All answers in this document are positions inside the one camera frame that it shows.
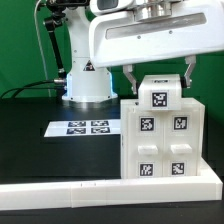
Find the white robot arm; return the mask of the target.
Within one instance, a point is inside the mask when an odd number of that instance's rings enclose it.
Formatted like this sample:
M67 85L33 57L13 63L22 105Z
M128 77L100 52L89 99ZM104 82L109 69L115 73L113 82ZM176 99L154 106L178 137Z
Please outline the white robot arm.
M196 56L224 50L224 0L90 0L95 15L67 9L72 68L67 102L100 103L117 95L110 67L121 66L138 90L132 66L183 57L188 68L178 86L191 85Z

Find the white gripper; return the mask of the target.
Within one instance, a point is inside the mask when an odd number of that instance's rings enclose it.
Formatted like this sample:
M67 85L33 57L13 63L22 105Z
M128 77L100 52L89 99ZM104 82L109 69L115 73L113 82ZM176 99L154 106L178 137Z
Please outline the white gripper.
M127 9L95 15L89 50L97 67L123 66L137 94L133 66L186 57L183 88L191 87L198 54L224 50L224 0L134 0Z

